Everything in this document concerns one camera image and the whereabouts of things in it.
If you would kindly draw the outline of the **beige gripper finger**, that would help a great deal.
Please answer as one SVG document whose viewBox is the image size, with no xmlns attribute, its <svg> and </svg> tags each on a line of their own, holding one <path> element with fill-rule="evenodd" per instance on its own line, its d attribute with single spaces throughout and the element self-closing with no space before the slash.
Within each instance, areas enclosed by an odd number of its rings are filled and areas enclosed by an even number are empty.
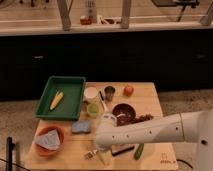
<svg viewBox="0 0 213 171">
<path fill-rule="evenodd" d="M 98 157 L 104 165 L 109 165 L 112 155 L 110 151 L 99 151 Z"/>
</svg>

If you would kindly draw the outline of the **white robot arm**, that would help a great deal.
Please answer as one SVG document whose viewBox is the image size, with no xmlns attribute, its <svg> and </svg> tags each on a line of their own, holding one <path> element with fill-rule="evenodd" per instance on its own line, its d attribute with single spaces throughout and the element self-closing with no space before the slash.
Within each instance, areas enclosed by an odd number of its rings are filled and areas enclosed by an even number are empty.
<svg viewBox="0 0 213 171">
<path fill-rule="evenodd" d="M 101 116 L 94 142 L 100 149 L 117 144 L 195 142 L 194 171 L 213 171 L 213 110 L 178 113 L 125 126 L 111 113 Z"/>
</svg>

